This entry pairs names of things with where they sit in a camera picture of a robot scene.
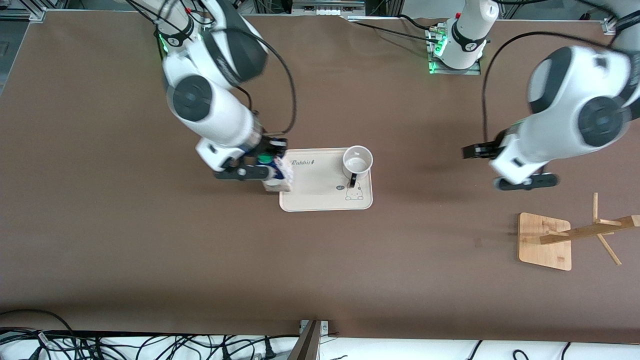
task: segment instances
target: wooden base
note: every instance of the wooden base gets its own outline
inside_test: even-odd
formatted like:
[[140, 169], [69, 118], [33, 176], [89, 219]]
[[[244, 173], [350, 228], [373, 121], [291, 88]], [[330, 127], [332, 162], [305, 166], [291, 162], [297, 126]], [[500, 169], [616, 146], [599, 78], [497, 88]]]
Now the wooden base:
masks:
[[571, 241], [540, 245], [540, 236], [547, 231], [566, 231], [571, 224], [566, 220], [529, 213], [518, 216], [518, 259], [559, 270], [571, 270]]

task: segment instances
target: wooden mug stand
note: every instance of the wooden mug stand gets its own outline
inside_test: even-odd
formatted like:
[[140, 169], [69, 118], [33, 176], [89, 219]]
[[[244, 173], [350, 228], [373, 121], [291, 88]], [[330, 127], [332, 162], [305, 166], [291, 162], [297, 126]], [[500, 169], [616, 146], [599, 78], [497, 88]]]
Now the wooden mug stand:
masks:
[[597, 236], [616, 265], [622, 263], [604, 235], [640, 227], [640, 215], [616, 220], [598, 218], [598, 193], [593, 193], [593, 223], [571, 228], [568, 221], [529, 213], [518, 216], [518, 259], [560, 270], [571, 270], [571, 241]]

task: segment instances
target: black cable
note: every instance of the black cable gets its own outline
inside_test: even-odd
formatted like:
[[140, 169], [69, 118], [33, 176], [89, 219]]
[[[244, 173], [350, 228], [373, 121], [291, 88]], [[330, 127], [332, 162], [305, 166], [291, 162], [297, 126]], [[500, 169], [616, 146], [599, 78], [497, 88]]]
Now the black cable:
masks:
[[70, 357], [70, 356], [69, 356], [69, 354], [67, 353], [67, 351], [68, 351], [68, 350], [65, 350], [64, 348], [62, 348], [62, 346], [61, 346], [59, 343], [55, 342], [55, 341], [50, 341], [50, 342], [51, 342], [51, 343], [54, 343], [54, 344], [58, 347], [58, 349], [60, 349], [61, 351], [63, 351], [63, 352], [65, 353], [65, 356], [67, 357], [67, 359], [68, 359], [68, 360], [71, 360], [71, 357]]
[[[247, 342], [247, 343], [249, 343], [249, 344], [248, 344], [247, 346], [245, 346], [245, 347], [249, 347], [249, 346], [251, 346], [251, 347], [252, 347], [251, 357], [250, 357], [249, 359], [253, 359], [253, 357], [254, 357], [254, 355], [255, 355], [255, 344], [256, 344], [257, 342], [256, 342], [256, 341], [253, 341], [253, 342], [252, 342], [252, 341], [251, 341], [251, 340], [249, 340], [249, 339], [243, 339], [243, 340], [238, 340], [238, 341], [236, 341], [236, 343], [240, 343], [240, 342]], [[233, 353], [229, 354], [229, 352], [227, 351], [227, 346], [228, 346], [228, 345], [229, 345], [229, 344], [227, 344], [226, 346], [224, 346], [224, 347], [222, 348], [222, 360], [232, 360], [232, 359], [231, 359], [231, 355], [232, 355], [232, 354], [235, 354], [235, 353], [237, 352], [237, 351], [234, 351]]]
[[95, 351], [96, 351], [96, 353], [97, 353], [97, 355], [98, 355], [98, 358], [99, 358], [100, 360], [104, 360], [104, 355], [102, 354], [102, 349], [101, 349], [101, 348], [100, 348], [100, 346], [98, 345], [98, 341], [100, 341], [100, 339], [98, 339], [98, 337], [96, 336], [96, 337], [95, 337], [95, 344], [96, 344], [96, 346], [95, 346]]
[[263, 38], [257, 36], [254, 33], [251, 33], [249, 31], [245, 31], [243, 29], [238, 29], [238, 28], [226, 28], [226, 29], [215, 30], [215, 32], [217, 32], [217, 31], [236, 32], [236, 33], [241, 33], [241, 34], [244, 34], [244, 35], [246, 35], [248, 37], [251, 37], [256, 41], [259, 41], [265, 47], [267, 47], [267, 49], [269, 49], [276, 56], [276, 58], [278, 58], [278, 60], [282, 64], [282, 67], [284, 68], [284, 71], [287, 73], [287, 78], [289, 79], [289, 87], [291, 88], [291, 120], [289, 121], [289, 125], [287, 126], [287, 128], [284, 129], [283, 131], [278, 132], [278, 133], [269, 133], [267, 135], [268, 136], [278, 136], [278, 135], [287, 134], [289, 131], [291, 131], [291, 129], [293, 129], [294, 125], [296, 124], [296, 117], [298, 116], [298, 97], [296, 95], [296, 84], [293, 81], [293, 75], [291, 75], [291, 70], [289, 69], [289, 66], [287, 65], [287, 62], [284, 61], [282, 56], [280, 54], [278, 54], [278, 51], [276, 51], [276, 49], [274, 49], [273, 46], [271, 46]]
[[0, 346], [13, 343], [14, 341], [28, 340], [31, 338], [32, 338], [31, 335], [25, 335], [25, 334], [8, 336], [0, 341]]
[[522, 354], [525, 358], [525, 360], [529, 360], [529, 356], [527, 356], [527, 354], [524, 353], [524, 351], [520, 350], [519, 348], [514, 350], [511, 353], [511, 356], [513, 356], [513, 360], [518, 360], [518, 358], [516, 357], [516, 354]]
[[[550, 36], [550, 37], [559, 37], [559, 38], [567, 38], [570, 40], [574, 40], [574, 41], [579, 41], [579, 42], [584, 42], [585, 44], [589, 44], [595, 47], [601, 47], [604, 49], [608, 49], [607, 45], [601, 44], [599, 42], [595, 42], [586, 38], [581, 38], [581, 37], [576, 37], [573, 35], [568, 35], [568, 34], [562, 34], [562, 33], [554, 33], [551, 31], [531, 31], [528, 33], [522, 33], [520, 35], [517, 35], [513, 38], [510, 38], [509, 40], [507, 40], [504, 44], [502, 44], [498, 50], [495, 52], [495, 54], [493, 55], [493, 58], [491, 59], [491, 61], [489, 61], [489, 65], [486, 68], [486, 72], [484, 73], [484, 78], [483, 78], [483, 83], [482, 83], [482, 92], [481, 92], [481, 96], [482, 96], [482, 130], [483, 130], [483, 139], [484, 142], [488, 142], [488, 121], [487, 121], [487, 115], [486, 115], [486, 86], [487, 86], [487, 79], [489, 78], [489, 73], [491, 72], [491, 69], [493, 67], [493, 63], [495, 61], [495, 59], [498, 58], [498, 55], [500, 54], [500, 52], [502, 52], [502, 50], [509, 44], [511, 44], [512, 42], [521, 39], [521, 38], [525, 38], [525, 37], [531, 37], [534, 35], [544, 35], [544, 36]], [[621, 53], [624, 54], [626, 56], [628, 56], [629, 58], [631, 58], [631, 55], [626, 53], [625, 51], [622, 50], [617, 50], [617, 49], [610, 49], [611, 51], [615, 51], [617, 53]]]
[[40, 358], [40, 351], [42, 347], [37, 347], [36, 350], [29, 356], [28, 360], [38, 360]]
[[[67, 328], [67, 331], [69, 332], [70, 335], [75, 336], [75, 333], [74, 333], [73, 329], [71, 329], [71, 326], [69, 326], [69, 323], [66, 322], [65, 319], [63, 319], [60, 315], [58, 315], [56, 313], [53, 313], [52, 311], [41, 310], [41, 309], [14, 309], [14, 310], [4, 311], [4, 312], [0, 313], [0, 316], [13, 314], [13, 313], [36, 313], [36, 314], [45, 314], [45, 315], [52, 316], [52, 317], [56, 318], [57, 321], [61, 322], [62, 325], [65, 326], [65, 328]], [[49, 359], [50, 359], [51, 355], [49, 353], [49, 350], [46, 350], [46, 351], [47, 351], [47, 355], [49, 356]]]
[[[183, 8], [185, 9], [185, 11], [186, 11], [186, 10], [187, 10], [187, 5], [184, 3], [184, 0], [180, 0], [180, 4], [182, 4], [182, 7], [183, 7]], [[197, 22], [198, 24], [201, 24], [201, 25], [211, 25], [211, 24], [213, 24], [213, 23], [215, 22], [215, 20], [211, 20], [211, 21], [209, 21], [209, 22], [202, 22], [202, 21], [200, 21], [199, 19], [196, 19], [196, 17], [195, 17], [195, 16], [193, 16], [193, 14], [191, 13], [191, 11], [187, 11], [186, 13], [187, 13], [187, 15], [189, 15], [189, 17], [190, 17], [191, 19], [193, 19], [193, 21], [195, 21], [195, 22]]]
[[273, 348], [271, 347], [271, 342], [269, 341], [269, 337], [265, 336], [264, 337], [264, 360], [271, 360], [274, 357], [276, 357], [278, 354], [276, 354], [273, 351]]
[[378, 11], [378, 9], [380, 9], [380, 7], [382, 6], [382, 4], [386, 4], [386, 3], [388, 3], [388, 2], [389, 2], [389, 0], [381, 0], [381, 1], [378, 3], [378, 5], [377, 5], [373, 10], [371, 10], [371, 12], [369, 13], [369, 16], [371, 16], [371, 15], [373, 15], [375, 12], [377, 12], [377, 11]]
[[469, 355], [467, 360], [473, 360], [474, 356], [476, 356], [476, 351], [478, 351], [478, 348], [480, 347], [481, 343], [482, 343], [482, 340], [478, 340], [478, 342], [474, 346], [474, 350], [471, 351], [471, 355]]
[[246, 95], [246, 99], [247, 101], [249, 101], [249, 111], [253, 111], [253, 100], [251, 99], [251, 95], [249, 94], [249, 92], [240, 86], [236, 86], [236, 89], [240, 90], [243, 94]]
[[164, 350], [160, 353], [160, 355], [158, 355], [158, 356], [156, 357], [156, 360], [160, 360], [160, 358], [162, 357], [162, 355], [164, 355], [164, 353], [165, 353], [165, 352], [169, 351], [169, 349], [171, 349], [171, 348], [175, 348], [176, 344], [177, 344], [178, 342], [180, 342], [180, 341], [182, 341], [182, 339], [178, 340], [178, 339], [177, 339], [177, 336], [176, 336], [176, 340], [175, 340], [171, 345], [169, 345], [166, 349], [164, 349]]
[[140, 348], [139, 348], [139, 349], [138, 349], [138, 351], [136, 352], [136, 358], [135, 358], [135, 359], [136, 359], [136, 360], [138, 360], [138, 359], [140, 358], [140, 352], [142, 352], [142, 348], [143, 348], [143, 347], [145, 347], [145, 346], [147, 346], [147, 345], [150, 345], [150, 344], [147, 344], [149, 341], [153, 340], [154, 338], [159, 338], [160, 336], [161, 336], [161, 335], [152, 336], [152, 337], [150, 337], [149, 339], [146, 339], [145, 341], [143, 341], [143, 343], [140, 345]]
[[96, 347], [97, 347], [97, 348], [106, 347], [108, 350], [113, 351], [113, 352], [114, 352], [114, 353], [116, 353], [118, 356], [120, 356], [123, 360], [127, 360], [127, 357], [126, 357], [126, 356], [124, 356], [124, 354], [123, 354], [123, 353], [121, 353], [118, 349], [116, 349], [116, 348], [115, 348], [114, 346], [112, 346], [112, 345], [102, 343], [102, 342], [100, 341], [100, 339], [99, 339], [99, 338], [96, 338], [96, 343], [95, 343], [95, 344], [96, 344]]
[[198, 349], [192, 348], [192, 347], [190, 347], [189, 345], [187, 345], [187, 342], [190, 342], [190, 341], [191, 341], [191, 339], [193, 339], [193, 338], [195, 338], [195, 336], [192, 336], [190, 339], [188, 339], [187, 341], [185, 341], [185, 342], [182, 344], [182, 346], [183, 346], [183, 347], [186, 347], [186, 348], [188, 348], [188, 349], [190, 349], [190, 350], [195, 351], [195, 352], [198, 354], [199, 360], [202, 360], [202, 354], [200, 353], [200, 351], [199, 351]]
[[[151, 12], [149, 9], [147, 9], [144, 6], [138, 4], [136, 1], [134, 1], [134, 0], [125, 0], [125, 1], [127, 1], [131, 6], [134, 6], [133, 4], [136, 4], [137, 6], [142, 8], [143, 10], [147, 11], [148, 13], [151, 13], [152, 15], [155, 15], [158, 19], [161, 19], [161, 20], [165, 21], [167, 24], [171, 25], [176, 30], [180, 31], [182, 34], [187, 36], [176, 25], [172, 24], [170, 21], [168, 21], [165, 18], [161, 17], [159, 14]], [[144, 15], [145, 18], [147, 18], [148, 20], [151, 20], [151, 18], [149, 16], [146, 16], [140, 9], [136, 9], [136, 10], [139, 13], [141, 13], [142, 15]], [[256, 40], [256, 41], [260, 42], [262, 45], [264, 45], [267, 49], [269, 49], [276, 56], [276, 58], [278, 58], [278, 61], [280, 61], [280, 63], [282, 64], [282, 67], [284, 68], [285, 72], [287, 73], [287, 77], [289, 79], [289, 87], [291, 88], [291, 121], [289, 122], [289, 125], [287, 126], [287, 128], [284, 129], [283, 131], [281, 131], [279, 133], [270, 133], [270, 134], [267, 134], [267, 135], [268, 136], [278, 136], [278, 135], [287, 134], [289, 131], [291, 131], [291, 129], [293, 129], [293, 126], [296, 124], [296, 117], [298, 116], [298, 98], [296, 96], [296, 85], [295, 85], [295, 83], [293, 81], [293, 75], [291, 75], [291, 70], [289, 69], [289, 66], [287, 65], [287, 62], [284, 61], [282, 56], [278, 53], [278, 51], [276, 51], [276, 49], [273, 48], [273, 46], [271, 46], [263, 38], [257, 36], [256, 34], [254, 34], [252, 32], [245, 31], [245, 30], [239, 29], [239, 28], [225, 28], [225, 29], [213, 30], [213, 31], [211, 31], [211, 33], [219, 32], [219, 31], [241, 33], [241, 34], [244, 34], [245, 36], [253, 38], [254, 40]]]
[[182, 337], [182, 342], [179, 345], [176, 345], [175, 348], [172, 350], [171, 354], [169, 355], [169, 357], [167, 357], [167, 360], [173, 360], [173, 357], [175, 356], [175, 353], [178, 351], [178, 349], [180, 349], [180, 347], [185, 346], [185, 344], [190, 340], [195, 338], [195, 335], [191, 335], [191, 336], [183, 336]]
[[562, 355], [560, 355], [560, 360], [564, 360], [564, 354], [566, 353], [566, 349], [568, 349], [569, 346], [571, 346], [571, 341], [569, 341], [562, 349]]
[[221, 342], [219, 345], [217, 345], [215, 349], [213, 349], [213, 351], [209, 354], [209, 356], [207, 356], [207, 359], [206, 359], [206, 360], [210, 360], [210, 359], [213, 357], [213, 355], [216, 353], [216, 351], [218, 351], [218, 349], [219, 349], [220, 347], [225, 347], [225, 346], [227, 346], [227, 345], [226, 345], [226, 341], [228, 341], [229, 339], [227, 339], [227, 336], [225, 335], [225, 336], [222, 338], [222, 342]]
[[158, 31], [158, 27], [156, 26], [156, 29], [154, 30], [154, 39], [156, 40], [156, 45], [158, 48], [158, 55], [160, 55], [160, 60], [162, 61], [164, 59], [164, 54], [163, 53], [163, 45], [162, 45], [162, 40], [160, 40], [160, 32]]
[[[300, 337], [300, 335], [276, 335], [276, 336], [270, 336], [269, 340], [280, 339], [280, 338], [299, 338], [299, 337]], [[250, 340], [243, 340], [243, 341], [249, 341], [249, 344], [247, 344], [247, 345], [245, 345], [243, 347], [237, 348], [235, 351], [231, 352], [229, 354], [229, 356], [232, 356], [233, 354], [235, 354], [236, 352], [238, 352], [238, 351], [240, 351], [240, 350], [242, 350], [244, 348], [247, 348], [247, 347], [250, 347], [250, 346], [254, 346], [257, 343], [259, 343], [261, 341], [264, 341], [264, 339], [258, 339], [258, 340], [255, 340], [255, 341], [250, 341]]]
[[366, 26], [367, 28], [372, 28], [372, 29], [376, 29], [376, 30], [382, 30], [382, 31], [386, 31], [387, 33], [391, 33], [391, 34], [396, 34], [396, 35], [402, 35], [404, 37], [408, 37], [408, 38], [416, 38], [418, 40], [423, 40], [423, 41], [427, 41], [427, 42], [432, 42], [434, 44], [438, 43], [438, 40], [433, 39], [433, 38], [426, 38], [426, 37], [417, 37], [415, 35], [411, 35], [411, 34], [405, 34], [405, 33], [401, 33], [400, 31], [394, 31], [394, 30], [390, 30], [390, 29], [385, 29], [385, 28], [379, 28], [377, 26], [373, 26], [373, 25], [369, 25], [369, 24], [363, 24], [361, 22], [353, 22], [353, 24], [357, 24], [360, 26]]
[[210, 336], [208, 336], [207, 338], [209, 339], [209, 344], [203, 344], [203, 343], [201, 343], [199, 341], [196, 341], [195, 339], [189, 339], [188, 342], [194, 343], [195, 345], [198, 345], [199, 347], [204, 347], [204, 348], [208, 348], [208, 349], [214, 349], [214, 348], [220, 346], [220, 345], [213, 345], [213, 343], [211, 342], [211, 337]]
[[224, 335], [222, 337], [222, 343], [225, 344], [224, 347], [222, 348], [222, 360], [229, 360], [231, 357], [229, 356], [229, 349], [227, 349], [227, 335]]
[[400, 14], [400, 15], [398, 15], [398, 16], [396, 16], [396, 17], [398, 17], [398, 18], [400, 18], [400, 19], [407, 19], [407, 20], [409, 20], [409, 22], [411, 22], [411, 25], [415, 26], [416, 28], [423, 29], [423, 30], [429, 30], [429, 26], [423, 26], [423, 25], [420, 25], [420, 24], [418, 24], [415, 20], [413, 20], [412, 18], [410, 18], [409, 16], [407, 16], [407, 15], [405, 15], [405, 14], [403, 14], [403, 13], [402, 13], [402, 14]]
[[156, 16], [157, 19], [160, 19], [164, 22], [166, 22], [167, 24], [169, 24], [171, 27], [173, 27], [174, 29], [176, 29], [179, 33], [181, 33], [182, 35], [184, 35], [187, 39], [189, 39], [189, 41], [193, 41], [193, 39], [191, 39], [191, 37], [189, 35], [187, 35], [187, 33], [184, 32], [184, 30], [178, 28], [176, 25], [174, 25], [172, 22], [168, 21], [167, 19], [165, 19], [164, 17], [160, 16], [160, 14], [158, 13], [154, 13], [153, 11], [149, 10], [147, 7], [140, 5], [139, 3], [137, 3], [135, 0], [125, 0], [129, 6], [131, 6], [132, 8], [134, 8], [138, 13], [140, 13], [142, 16], [144, 16], [147, 20], [149, 20], [150, 22], [153, 22], [154, 24], [156, 23], [156, 21], [154, 19], [151, 19], [147, 14], [143, 13], [142, 10], [145, 10], [146, 12], [150, 13], [151, 15]]
[[[160, 337], [160, 336], [161, 336], [161, 335], [156, 335], [156, 336], [153, 336], [152, 338], [158, 338], [158, 337]], [[160, 343], [160, 342], [162, 342], [162, 341], [164, 341], [164, 340], [167, 340], [168, 338], [169, 338], [169, 336], [166, 336], [166, 337], [165, 337], [165, 338], [163, 338], [163, 339], [160, 339], [160, 340], [155, 341], [155, 342], [153, 342], [153, 343], [148, 343], [148, 344], [146, 344], [145, 346], [149, 346], [149, 345], [153, 345], [153, 344]], [[103, 345], [107, 345], [107, 346], [109, 346], [109, 347], [129, 347], [129, 348], [140, 348], [139, 346], [136, 346], [136, 345], [126, 345], [126, 344], [109, 344], [109, 343], [106, 343], [106, 344], [105, 344], [105, 343], [102, 343], [102, 344], [103, 344]]]

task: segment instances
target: black mug handle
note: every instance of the black mug handle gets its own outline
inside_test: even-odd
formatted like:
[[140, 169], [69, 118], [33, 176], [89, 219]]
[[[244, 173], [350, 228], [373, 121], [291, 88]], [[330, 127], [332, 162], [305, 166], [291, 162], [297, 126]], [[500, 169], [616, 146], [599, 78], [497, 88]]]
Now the black mug handle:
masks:
[[349, 180], [349, 189], [353, 189], [356, 186], [356, 179], [358, 174], [351, 174], [351, 180]]

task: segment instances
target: white surface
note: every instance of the white surface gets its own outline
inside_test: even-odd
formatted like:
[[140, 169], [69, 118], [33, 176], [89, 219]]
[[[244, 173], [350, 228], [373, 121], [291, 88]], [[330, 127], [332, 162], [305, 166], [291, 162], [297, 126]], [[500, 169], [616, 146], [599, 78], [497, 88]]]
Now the white surface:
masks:
[[342, 172], [347, 148], [288, 150], [284, 160], [293, 169], [293, 191], [280, 193], [284, 211], [363, 210], [373, 203], [371, 175], [348, 188]]
[[[238, 336], [234, 340], [257, 340], [260, 336]], [[146, 338], [110, 338], [105, 340], [109, 344], [140, 345]], [[200, 342], [208, 343], [205, 337], [197, 338]], [[211, 336], [214, 344], [220, 343], [222, 336]], [[296, 338], [283, 338], [271, 340], [273, 350], [277, 354], [290, 351]], [[161, 343], [145, 347], [140, 354], [140, 360], [156, 359], [160, 352], [173, 343], [173, 337]], [[239, 346], [229, 347], [231, 353]], [[255, 353], [264, 355], [264, 343], [255, 346]], [[354, 338], [327, 338], [322, 337], [320, 345], [320, 360], [332, 360], [347, 355], [345, 360], [396, 360], [396, 359], [421, 359], [421, 360], [466, 360], [475, 340], [393, 340], [393, 339], [354, 339]], [[560, 360], [560, 353], [566, 343], [542, 342], [542, 341], [484, 341], [474, 360], [513, 360], [512, 351], [523, 350], [531, 360]], [[27, 359], [37, 347], [35, 340], [16, 341], [0, 347], [2, 360]], [[133, 360], [136, 355], [135, 348], [118, 348], [126, 360]], [[203, 359], [209, 355], [209, 350], [199, 348]], [[233, 360], [248, 359], [251, 356], [251, 347], [245, 348], [232, 356]], [[165, 353], [160, 360], [165, 360]], [[217, 351], [212, 360], [221, 360], [222, 351]], [[47, 359], [43, 352], [40, 359]], [[565, 360], [637, 360], [640, 359], [640, 346], [573, 343], [566, 352]], [[52, 352], [52, 360], [68, 360], [61, 353]], [[173, 360], [200, 360], [198, 354], [188, 348], [179, 349]]]

